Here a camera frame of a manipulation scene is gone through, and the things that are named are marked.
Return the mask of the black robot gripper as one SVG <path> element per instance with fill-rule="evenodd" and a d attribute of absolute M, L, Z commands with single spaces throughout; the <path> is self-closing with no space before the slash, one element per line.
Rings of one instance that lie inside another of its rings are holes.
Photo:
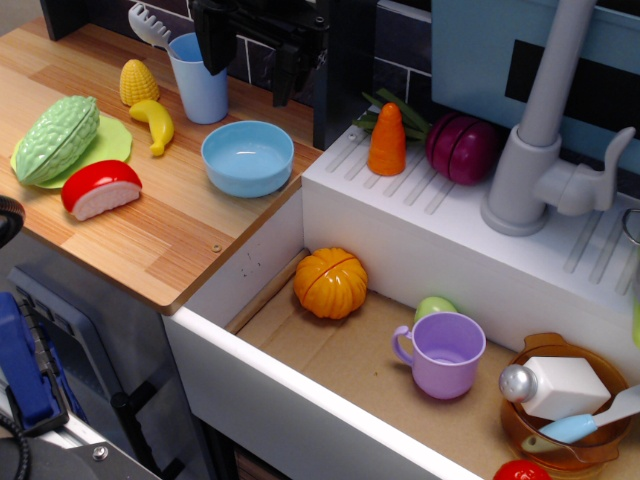
<path fill-rule="evenodd" d="M 329 22 L 307 1 L 190 1 L 202 61 L 211 75 L 236 57 L 236 36 L 275 49 L 273 106 L 285 107 L 312 70 L 305 48 L 325 48 Z"/>

